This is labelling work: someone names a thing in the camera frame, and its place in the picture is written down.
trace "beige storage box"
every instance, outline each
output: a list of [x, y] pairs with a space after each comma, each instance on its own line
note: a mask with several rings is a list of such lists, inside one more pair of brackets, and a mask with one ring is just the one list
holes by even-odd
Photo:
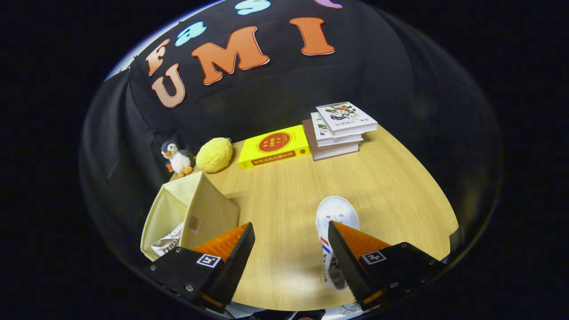
[[184, 222], [179, 246], [192, 249], [237, 227], [239, 207], [227, 199], [202, 171], [162, 185], [142, 231], [141, 251], [154, 261], [150, 245]]

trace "foam letter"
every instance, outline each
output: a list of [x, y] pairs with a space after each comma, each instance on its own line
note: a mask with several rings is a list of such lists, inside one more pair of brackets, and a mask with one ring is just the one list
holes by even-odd
[[342, 9], [342, 5], [338, 5], [336, 3], [333, 3], [330, 0], [314, 0], [316, 1], [316, 3], [318, 3], [319, 5], [325, 6], [325, 7], [329, 7], [329, 8], [334, 8], [334, 9]]
[[271, 6], [271, 3], [267, 0], [246, 0], [243, 2], [238, 3], [235, 6], [237, 14], [240, 15], [247, 15], [253, 12], [264, 10]]
[[307, 56], [315, 55], [329, 55], [334, 53], [334, 47], [326, 42], [324, 32], [322, 32], [322, 25], [324, 20], [320, 18], [294, 18], [290, 20], [291, 24], [300, 29], [302, 39], [304, 40], [304, 48], [302, 53]]
[[154, 81], [152, 84], [152, 89], [158, 95], [158, 99], [166, 108], [173, 108], [179, 105], [182, 100], [184, 100], [185, 96], [185, 89], [182, 80], [180, 79], [180, 75], [178, 74], [178, 64], [173, 64], [172, 67], [166, 70], [166, 76], [170, 77], [174, 87], [176, 88], [176, 94], [174, 96], [170, 96], [164, 87], [164, 77], [160, 77]]
[[214, 64], [228, 74], [235, 71], [235, 59], [239, 55], [239, 69], [247, 70], [269, 62], [269, 57], [259, 49], [255, 40], [257, 27], [245, 27], [231, 34], [227, 42], [227, 49], [223, 49], [211, 42], [202, 44], [192, 52], [192, 56], [200, 60], [204, 70], [204, 84], [210, 85], [219, 81], [223, 73], [217, 71]]
[[184, 29], [184, 31], [178, 34], [178, 40], [176, 40], [176, 46], [179, 47], [182, 44], [188, 42], [188, 40], [195, 38], [202, 34], [207, 27], [204, 27], [204, 22], [196, 22], [191, 26]]
[[148, 57], [146, 57], [146, 61], [148, 61], [148, 67], [150, 70], [148, 71], [148, 76], [151, 76], [158, 67], [162, 64], [161, 56], [166, 53], [166, 48], [164, 46], [170, 42], [170, 39], [166, 39], [162, 41], [162, 43], [156, 47], [156, 49], [151, 52]]

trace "yellow book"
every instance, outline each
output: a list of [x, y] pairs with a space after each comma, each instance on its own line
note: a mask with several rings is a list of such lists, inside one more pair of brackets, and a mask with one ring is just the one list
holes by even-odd
[[245, 140], [239, 165], [248, 169], [307, 154], [310, 147], [302, 125], [298, 125]]

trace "red circle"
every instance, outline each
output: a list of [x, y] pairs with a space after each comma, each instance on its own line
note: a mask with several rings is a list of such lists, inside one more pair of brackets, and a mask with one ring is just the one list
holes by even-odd
[[259, 142], [259, 151], [274, 152], [286, 147], [291, 141], [290, 134], [286, 132], [277, 132], [269, 134]]

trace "letter m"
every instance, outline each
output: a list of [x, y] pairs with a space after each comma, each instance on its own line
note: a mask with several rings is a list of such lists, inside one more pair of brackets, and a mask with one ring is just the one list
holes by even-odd
[[200, 60], [204, 70], [204, 84], [210, 85], [221, 80], [223, 73], [217, 71], [215, 66], [220, 67], [228, 74], [235, 71], [235, 62], [239, 56], [239, 69], [247, 70], [269, 62], [269, 57], [259, 49], [255, 40], [257, 27], [245, 27], [231, 34], [227, 42], [227, 48], [223, 49], [211, 42], [202, 44], [192, 52], [192, 56]]

